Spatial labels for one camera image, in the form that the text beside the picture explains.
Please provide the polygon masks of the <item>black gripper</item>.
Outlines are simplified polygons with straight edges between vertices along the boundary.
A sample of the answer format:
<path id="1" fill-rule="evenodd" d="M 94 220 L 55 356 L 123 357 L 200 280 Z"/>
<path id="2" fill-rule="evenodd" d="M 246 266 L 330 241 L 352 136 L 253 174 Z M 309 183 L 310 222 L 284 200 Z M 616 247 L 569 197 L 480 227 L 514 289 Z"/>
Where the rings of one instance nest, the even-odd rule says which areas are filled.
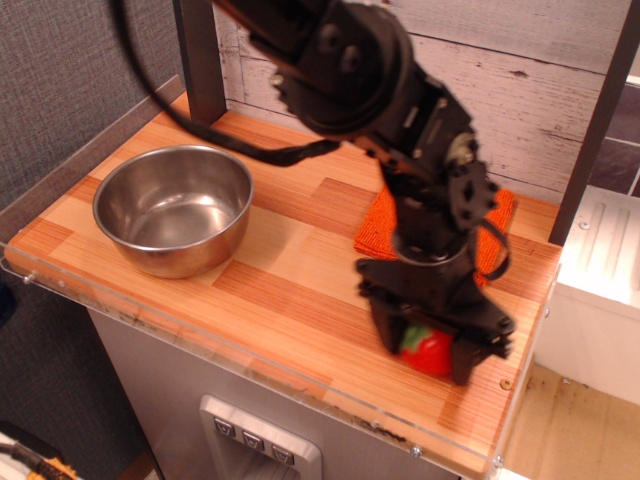
<path id="1" fill-rule="evenodd" d="M 506 358 L 515 322 L 474 281 L 475 234 L 455 254 L 441 259 L 402 251 L 397 260 L 360 259 L 360 293 L 369 299 L 383 346 L 398 354 L 409 323 L 456 336 L 450 347 L 451 378 L 469 383 L 489 355 Z"/>

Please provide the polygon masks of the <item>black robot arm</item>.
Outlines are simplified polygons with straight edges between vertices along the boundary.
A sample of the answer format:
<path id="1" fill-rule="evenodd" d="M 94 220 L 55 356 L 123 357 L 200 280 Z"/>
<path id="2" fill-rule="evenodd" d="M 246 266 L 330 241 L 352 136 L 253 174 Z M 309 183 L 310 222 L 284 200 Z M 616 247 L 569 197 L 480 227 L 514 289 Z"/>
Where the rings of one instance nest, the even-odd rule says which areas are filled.
<path id="1" fill-rule="evenodd" d="M 449 335 L 447 374 L 511 350 L 514 321 L 477 286 L 476 245 L 498 188 L 478 158 L 470 116 L 417 64 L 387 9 L 345 1 L 224 1 L 277 68 L 281 101 L 303 125 L 376 159 L 395 205 L 395 258 L 361 259 L 385 348 L 399 353 L 418 326 Z"/>

